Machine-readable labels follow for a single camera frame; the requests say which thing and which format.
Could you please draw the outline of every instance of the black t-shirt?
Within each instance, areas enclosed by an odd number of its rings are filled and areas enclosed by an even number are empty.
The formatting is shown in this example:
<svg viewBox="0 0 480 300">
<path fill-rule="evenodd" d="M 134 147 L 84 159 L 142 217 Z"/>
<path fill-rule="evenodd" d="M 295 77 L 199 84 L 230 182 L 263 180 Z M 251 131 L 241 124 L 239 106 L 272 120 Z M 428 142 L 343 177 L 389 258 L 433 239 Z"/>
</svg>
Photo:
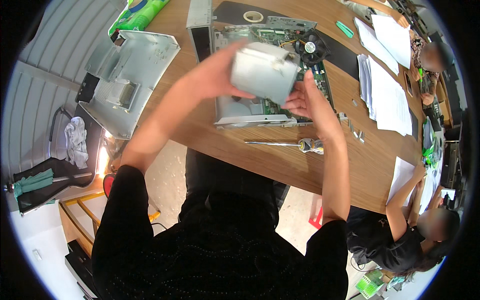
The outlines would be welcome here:
<svg viewBox="0 0 480 300">
<path fill-rule="evenodd" d="M 265 221 L 269 215 L 253 199 L 209 198 L 209 205 L 200 201 L 189 207 L 179 223 L 153 236 L 144 177 L 122 166 L 93 246 L 93 279 L 100 296 L 345 299 L 345 221 L 325 224 L 303 256 L 275 233 Z"/>
<path fill-rule="evenodd" d="M 420 242 L 425 238 L 417 227 L 407 224 L 407 231 L 394 242 L 386 215 L 351 206 L 347 228 L 348 250 L 358 264 L 374 261 L 383 269 L 403 272 L 422 255 Z"/>
</svg>

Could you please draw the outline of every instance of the motherboard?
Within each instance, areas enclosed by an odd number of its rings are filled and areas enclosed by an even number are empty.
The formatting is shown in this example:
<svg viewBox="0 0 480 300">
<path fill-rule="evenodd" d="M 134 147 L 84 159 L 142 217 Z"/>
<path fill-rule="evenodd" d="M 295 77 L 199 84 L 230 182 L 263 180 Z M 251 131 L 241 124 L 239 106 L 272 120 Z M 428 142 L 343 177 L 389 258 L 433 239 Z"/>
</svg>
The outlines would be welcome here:
<svg viewBox="0 0 480 300">
<path fill-rule="evenodd" d="M 296 41 L 302 39 L 302 37 L 305 35 L 305 32 L 299 30 L 277 30 L 254 26 L 229 26 L 224 29 L 223 35 L 229 40 L 236 40 L 246 37 L 252 42 L 261 42 L 274 45 L 293 53 L 296 52 Z M 309 67 L 308 63 L 300 60 L 297 81 L 303 81 L 303 76 L 308 69 L 311 69 L 315 84 L 317 85 L 318 89 L 323 93 L 323 95 L 325 95 L 325 98 L 329 101 L 332 108 L 334 108 L 330 85 L 328 84 L 328 78 L 323 62 L 321 61 Z M 311 122 L 309 118 L 296 116 L 289 110 L 282 109 L 280 105 L 274 103 L 268 98 L 263 99 L 263 107 L 265 115 L 284 114 L 289 118 L 295 117 L 299 123 Z"/>
</svg>

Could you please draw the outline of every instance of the floor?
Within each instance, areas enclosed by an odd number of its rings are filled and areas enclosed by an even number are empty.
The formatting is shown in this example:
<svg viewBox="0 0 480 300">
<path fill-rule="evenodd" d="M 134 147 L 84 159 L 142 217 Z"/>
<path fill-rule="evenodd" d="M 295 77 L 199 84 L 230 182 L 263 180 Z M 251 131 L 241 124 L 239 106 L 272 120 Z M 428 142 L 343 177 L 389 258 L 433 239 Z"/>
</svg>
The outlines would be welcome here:
<svg viewBox="0 0 480 300">
<path fill-rule="evenodd" d="M 150 203 L 161 211 L 161 215 L 154 222 L 159 222 L 167 228 L 177 223 L 177 216 L 185 200 L 186 152 L 185 146 L 168 141 L 145 175 Z M 317 230 L 308 223 L 312 210 L 312 199 L 312 193 L 291 187 L 279 212 L 280 221 L 276 229 L 280 236 L 303 254 L 305 254 L 308 239 Z M 154 226 L 155 234 L 162 230 L 160 225 Z M 347 261 L 349 280 L 347 299 L 358 293 L 355 284 L 364 274 L 352 267 L 350 259 L 351 253 L 349 253 Z M 370 263 L 364 267 L 364 270 L 374 268 L 375 264 Z"/>
</svg>

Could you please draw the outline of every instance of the person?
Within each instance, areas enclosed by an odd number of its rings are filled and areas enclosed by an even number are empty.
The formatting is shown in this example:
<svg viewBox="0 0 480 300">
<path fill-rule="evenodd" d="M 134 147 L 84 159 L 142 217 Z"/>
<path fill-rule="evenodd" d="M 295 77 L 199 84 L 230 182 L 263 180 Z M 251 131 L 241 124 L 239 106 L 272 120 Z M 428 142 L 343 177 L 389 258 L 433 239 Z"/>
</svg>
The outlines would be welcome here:
<svg viewBox="0 0 480 300">
<path fill-rule="evenodd" d="M 356 14 L 360 15 L 365 21 L 372 23 L 372 14 L 381 16 L 391 16 L 395 21 L 407 28 L 410 24 L 407 19 L 394 10 L 387 0 L 337 0 L 338 2 L 345 4 L 348 8 L 353 10 Z"/>
<path fill-rule="evenodd" d="M 271 179 L 192 149 L 179 222 L 153 236 L 145 172 L 202 99 L 253 97 L 229 81 L 232 58 L 243 45 L 218 51 L 173 84 L 126 146 L 92 251 L 102 299 L 345 299 L 347 144 L 310 71 L 285 104 L 313 120 L 324 144 L 323 226 L 305 256 L 275 232 Z"/>
<path fill-rule="evenodd" d="M 396 276 L 411 279 L 415 272 L 430 270 L 447 255 L 460 219 L 456 212 L 438 208 L 442 186 L 419 216 L 424 174 L 423 164 L 415 167 L 413 177 L 388 202 L 386 215 L 350 208 L 347 246 L 357 264 L 374 261 Z M 416 194 L 406 221 L 402 206 L 414 187 Z"/>
<path fill-rule="evenodd" d="M 453 64 L 453 51 L 449 45 L 442 42 L 426 43 L 417 33 L 410 29 L 410 75 L 414 81 L 420 80 L 422 69 L 427 79 L 427 93 L 421 93 L 420 97 L 424 105 L 432 104 L 435 95 L 440 72 L 445 71 Z"/>
</svg>

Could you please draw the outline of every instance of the red wheel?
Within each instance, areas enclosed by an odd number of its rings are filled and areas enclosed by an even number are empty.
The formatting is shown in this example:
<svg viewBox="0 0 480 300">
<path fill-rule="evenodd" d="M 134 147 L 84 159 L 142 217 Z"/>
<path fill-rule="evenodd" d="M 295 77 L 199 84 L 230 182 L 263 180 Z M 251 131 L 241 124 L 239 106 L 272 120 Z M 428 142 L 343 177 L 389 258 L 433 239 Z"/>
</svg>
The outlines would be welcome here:
<svg viewBox="0 0 480 300">
<path fill-rule="evenodd" d="M 105 196 L 108 198 L 110 195 L 110 190 L 112 189 L 112 184 L 113 180 L 115 179 L 116 174 L 114 173 L 109 173 L 105 175 L 103 178 L 103 192 L 105 193 Z"/>
</svg>

